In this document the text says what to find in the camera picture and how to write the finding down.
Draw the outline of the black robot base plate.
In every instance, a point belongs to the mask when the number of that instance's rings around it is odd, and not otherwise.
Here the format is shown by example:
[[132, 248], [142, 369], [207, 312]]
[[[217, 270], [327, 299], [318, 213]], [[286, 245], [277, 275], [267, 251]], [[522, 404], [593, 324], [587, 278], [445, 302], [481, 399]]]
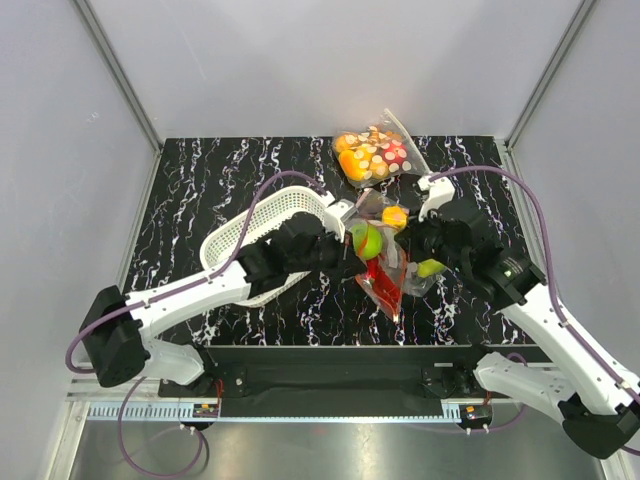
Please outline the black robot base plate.
[[220, 400], [224, 420], [426, 422], [455, 397], [481, 399], [471, 370], [506, 346], [248, 347], [206, 349], [203, 385], [164, 380], [164, 398]]

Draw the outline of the clear red-zip bag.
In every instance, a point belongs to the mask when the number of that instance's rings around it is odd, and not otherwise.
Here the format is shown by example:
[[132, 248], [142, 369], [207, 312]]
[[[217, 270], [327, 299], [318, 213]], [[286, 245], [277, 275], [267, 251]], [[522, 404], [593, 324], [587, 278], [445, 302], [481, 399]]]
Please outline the clear red-zip bag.
[[377, 307], [399, 322], [408, 256], [396, 241], [398, 230], [382, 221], [355, 217], [347, 224], [356, 256], [365, 264], [356, 281]]

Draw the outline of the green fake apple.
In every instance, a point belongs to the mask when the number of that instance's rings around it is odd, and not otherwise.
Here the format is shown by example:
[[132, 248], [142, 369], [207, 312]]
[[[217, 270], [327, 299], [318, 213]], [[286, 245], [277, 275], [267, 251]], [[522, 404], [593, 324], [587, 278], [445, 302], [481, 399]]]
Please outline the green fake apple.
[[377, 257], [383, 248], [383, 238], [379, 230], [369, 223], [358, 223], [351, 227], [350, 233], [356, 255], [363, 261]]

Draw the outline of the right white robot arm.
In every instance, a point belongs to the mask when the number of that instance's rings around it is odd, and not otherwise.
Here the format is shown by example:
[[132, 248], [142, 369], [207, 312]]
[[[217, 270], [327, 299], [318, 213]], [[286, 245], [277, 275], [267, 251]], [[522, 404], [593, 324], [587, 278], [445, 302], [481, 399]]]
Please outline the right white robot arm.
[[607, 459], [639, 430], [639, 377], [609, 354], [563, 306], [550, 276], [500, 244], [489, 219], [463, 198], [428, 199], [399, 235], [414, 261], [434, 260], [524, 330], [557, 369], [526, 367], [477, 350], [454, 371], [466, 396], [506, 395], [558, 422], [581, 450]]

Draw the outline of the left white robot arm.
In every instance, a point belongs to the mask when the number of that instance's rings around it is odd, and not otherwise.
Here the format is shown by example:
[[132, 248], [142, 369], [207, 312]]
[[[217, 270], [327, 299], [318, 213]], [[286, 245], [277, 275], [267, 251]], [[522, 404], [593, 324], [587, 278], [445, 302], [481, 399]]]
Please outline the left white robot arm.
[[350, 236], [338, 238], [317, 217], [297, 213], [211, 269], [130, 295], [117, 286], [102, 289], [81, 324], [79, 342], [103, 388], [151, 376], [203, 396], [216, 382], [209, 361], [191, 345], [160, 340], [162, 333], [206, 311], [275, 291], [294, 274], [348, 278], [365, 269]]

